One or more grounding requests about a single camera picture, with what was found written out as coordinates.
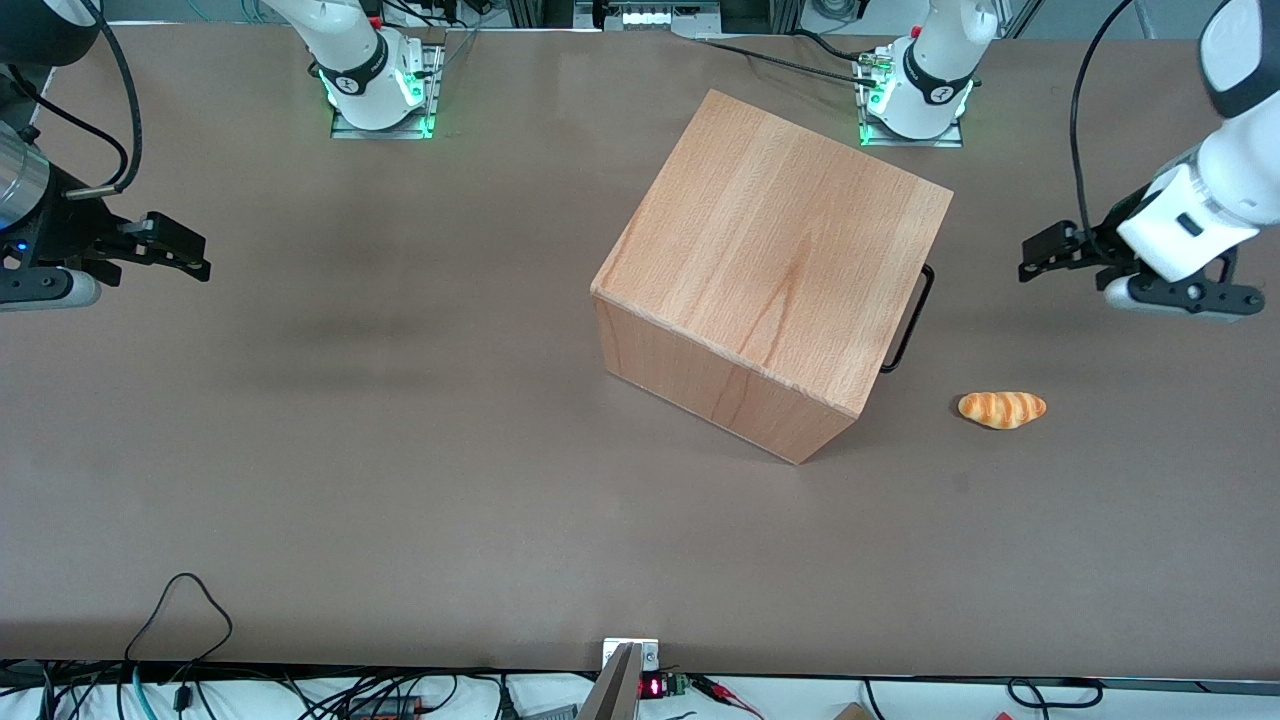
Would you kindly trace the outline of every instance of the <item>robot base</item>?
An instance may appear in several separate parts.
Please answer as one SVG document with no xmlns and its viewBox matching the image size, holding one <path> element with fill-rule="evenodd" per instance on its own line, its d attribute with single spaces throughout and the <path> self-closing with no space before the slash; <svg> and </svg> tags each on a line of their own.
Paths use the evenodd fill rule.
<svg viewBox="0 0 1280 720">
<path fill-rule="evenodd" d="M 333 124 L 329 128 L 329 137 L 335 140 L 430 140 L 435 135 L 435 111 L 440 101 L 440 79 L 444 69 L 444 46 L 421 45 L 421 60 L 415 54 L 410 56 L 410 72 L 422 74 L 419 79 L 412 74 L 406 74 L 404 91 L 422 96 L 421 105 L 404 115 L 404 119 L 394 126 L 367 131 L 360 129 L 348 123 L 337 108 L 333 108 Z"/>
<path fill-rule="evenodd" d="M 900 38 L 901 41 L 910 42 L 909 38 Z M 872 111 L 873 106 L 883 109 L 884 104 L 888 102 L 888 94 L 895 90 L 893 68 L 895 64 L 901 63 L 901 49 L 895 49 L 895 45 L 877 47 L 874 53 L 863 55 L 863 61 L 852 63 L 855 77 L 876 81 L 876 87 L 859 85 L 854 91 L 854 101 L 858 105 L 859 143 L 863 146 L 963 147 L 960 117 L 964 114 L 964 100 L 969 88 L 956 101 L 959 108 L 955 110 L 955 119 L 951 120 L 950 127 L 936 137 L 916 140 L 901 136 L 890 129 L 884 120 Z"/>
</svg>

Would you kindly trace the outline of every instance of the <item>red wire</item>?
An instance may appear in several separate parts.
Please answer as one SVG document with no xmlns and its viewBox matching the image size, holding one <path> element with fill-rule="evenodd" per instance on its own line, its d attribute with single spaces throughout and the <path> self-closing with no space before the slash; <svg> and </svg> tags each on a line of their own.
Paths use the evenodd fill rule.
<svg viewBox="0 0 1280 720">
<path fill-rule="evenodd" d="M 716 694 L 721 696 L 723 700 L 727 700 L 731 703 L 732 702 L 737 703 L 737 705 L 735 705 L 732 707 L 736 707 L 739 710 L 745 710 L 745 711 L 750 712 L 751 715 L 755 715 L 760 720 L 764 720 L 764 715 L 760 715 L 759 710 L 751 707 L 750 705 L 746 703 L 746 701 L 744 701 L 742 698 L 740 698 L 736 694 L 733 694 L 733 691 L 726 688 L 724 685 L 716 685 L 714 689 L 716 689 Z"/>
</svg>

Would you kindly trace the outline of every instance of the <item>red digital display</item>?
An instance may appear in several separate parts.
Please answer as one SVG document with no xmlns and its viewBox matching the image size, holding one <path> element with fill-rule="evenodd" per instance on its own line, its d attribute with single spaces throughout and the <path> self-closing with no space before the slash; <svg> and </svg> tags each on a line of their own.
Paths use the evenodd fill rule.
<svg viewBox="0 0 1280 720">
<path fill-rule="evenodd" d="M 640 676 L 640 685 L 636 688 L 636 697 L 640 700 L 655 700 L 667 697 L 662 673 L 645 673 Z"/>
</svg>

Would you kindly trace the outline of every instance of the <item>metal mounting plate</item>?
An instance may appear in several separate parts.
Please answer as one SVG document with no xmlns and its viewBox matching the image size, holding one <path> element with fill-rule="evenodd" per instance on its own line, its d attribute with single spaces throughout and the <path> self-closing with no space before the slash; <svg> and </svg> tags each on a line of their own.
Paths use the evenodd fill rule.
<svg viewBox="0 0 1280 720">
<path fill-rule="evenodd" d="M 877 47 L 876 51 L 881 53 L 882 50 L 887 51 L 886 47 Z M 883 79 L 881 77 L 882 70 L 879 73 L 868 70 L 860 63 L 852 63 L 852 68 L 855 77 L 867 77 L 877 82 Z M 911 140 L 888 129 L 883 120 L 867 110 L 867 105 L 870 104 L 870 97 L 877 90 L 860 85 L 854 90 L 854 104 L 858 106 L 859 145 L 864 147 L 964 147 L 964 138 L 960 135 L 960 118 L 952 120 L 951 127 L 946 132 L 929 140 Z"/>
<path fill-rule="evenodd" d="M 415 44 L 421 41 L 413 38 Z M 337 110 L 333 111 L 333 124 L 329 137 L 334 140 L 429 140 L 435 135 L 435 110 L 440 102 L 440 73 L 444 69 L 444 46 L 421 45 L 421 64 L 411 60 L 411 72 L 424 72 L 421 81 L 411 81 L 411 90 L 420 91 L 426 100 L 404 119 L 387 129 L 360 129 L 348 123 Z"/>
<path fill-rule="evenodd" d="M 616 651 L 622 643 L 640 644 L 640 650 L 644 652 L 644 665 L 641 666 L 641 670 L 645 673 L 655 673 L 658 670 L 658 641 L 653 638 L 604 638 L 603 652 L 600 653 L 600 667 L 609 664 L 609 659 L 613 657 L 613 651 Z"/>
</svg>

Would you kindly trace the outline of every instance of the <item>tabletop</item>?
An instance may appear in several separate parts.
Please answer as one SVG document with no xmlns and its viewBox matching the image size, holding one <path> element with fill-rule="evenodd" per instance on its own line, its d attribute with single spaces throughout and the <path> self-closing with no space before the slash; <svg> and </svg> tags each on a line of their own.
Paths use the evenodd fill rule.
<svg viewBox="0 0 1280 720">
<path fill-rule="evenodd" d="M 1074 215 L 1083 44 L 995 44 L 964 149 L 868 150 L 955 191 L 937 283 L 859 423 L 794 468 L 608 375 L 588 288 L 709 90 L 854 145 L 849 86 L 666 33 L 486 32 L 435 138 L 334 141 L 288 28 L 118 35 L 146 145 L 110 205 L 207 236 L 212 279 L 127 266 L 92 307 L 0 319 L 0 656 L 119 657 L 191 570 L 236 619 L 221 660 L 585 669 L 646 635 L 695 671 L 1280 679 L 1280 313 L 1018 283 L 1019 243 Z M 51 97 L 127 137 L 101 44 Z M 1216 123 L 1193 44 L 1103 44 L 1094 215 Z M 1048 414 L 959 419 L 980 389 Z M 219 632 L 184 588 L 138 653 Z"/>
</svg>

